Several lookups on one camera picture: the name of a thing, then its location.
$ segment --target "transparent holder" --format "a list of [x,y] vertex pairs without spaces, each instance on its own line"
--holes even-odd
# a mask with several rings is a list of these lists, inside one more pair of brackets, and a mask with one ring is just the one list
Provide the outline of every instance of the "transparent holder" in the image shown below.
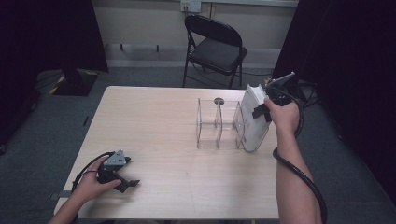
[[197,147],[225,148],[243,147],[245,126],[241,105],[238,101],[198,99]]

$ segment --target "chair backrest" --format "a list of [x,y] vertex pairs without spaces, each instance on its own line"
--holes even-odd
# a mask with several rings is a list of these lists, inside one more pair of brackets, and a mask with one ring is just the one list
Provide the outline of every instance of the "chair backrest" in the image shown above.
[[242,38],[233,27],[200,15],[190,15],[184,20],[187,31],[222,42],[242,47]]

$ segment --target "wooden table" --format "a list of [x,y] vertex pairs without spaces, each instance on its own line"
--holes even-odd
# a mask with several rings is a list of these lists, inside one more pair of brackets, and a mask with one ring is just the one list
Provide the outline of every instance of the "wooden table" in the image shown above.
[[[109,190],[86,203],[80,218],[264,219],[278,218],[273,125],[255,152],[198,149],[198,98],[241,101],[245,91],[109,87],[64,186],[96,156],[124,150],[120,170],[140,179],[124,193]],[[61,198],[55,212],[65,202]]]

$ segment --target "human arm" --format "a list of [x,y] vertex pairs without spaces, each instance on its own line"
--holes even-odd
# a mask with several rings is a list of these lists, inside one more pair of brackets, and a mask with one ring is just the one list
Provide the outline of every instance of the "human arm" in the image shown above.
[[107,157],[103,157],[94,162],[88,169],[85,175],[81,178],[75,191],[70,198],[61,206],[55,216],[49,221],[49,224],[69,224],[77,215],[79,209],[87,201],[97,197],[108,189],[113,189],[118,186],[121,181],[113,180],[111,182],[100,184],[96,179],[97,170],[100,164]]
[[[276,126],[278,155],[294,164],[312,180],[294,136],[299,124],[297,104],[293,102],[279,106],[269,98],[265,98],[264,103],[270,109]],[[280,223],[321,223],[320,208],[314,193],[281,162],[276,165],[276,198]]]

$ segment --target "gray carpet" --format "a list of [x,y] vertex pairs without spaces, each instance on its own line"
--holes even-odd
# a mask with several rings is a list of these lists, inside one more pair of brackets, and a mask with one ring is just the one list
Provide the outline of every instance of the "gray carpet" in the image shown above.
[[[206,79],[192,68],[189,71]],[[268,69],[244,71],[270,73]],[[0,157],[0,223],[46,223],[51,218],[56,202],[49,196],[63,189],[107,86],[181,87],[183,68],[110,68],[109,74],[97,78],[88,97],[50,95],[56,74],[57,71],[48,71],[39,76],[37,88],[42,95],[35,111],[15,132],[7,143],[6,154]],[[218,75],[218,79],[228,83],[223,76]],[[248,83],[252,86],[263,83],[264,79],[245,75],[240,89],[245,89]],[[208,88],[191,79],[187,80],[187,87]],[[396,223],[396,211],[387,195],[365,164],[340,141],[337,125],[323,106],[312,105],[304,114],[304,128],[298,141],[327,202],[328,223]]]

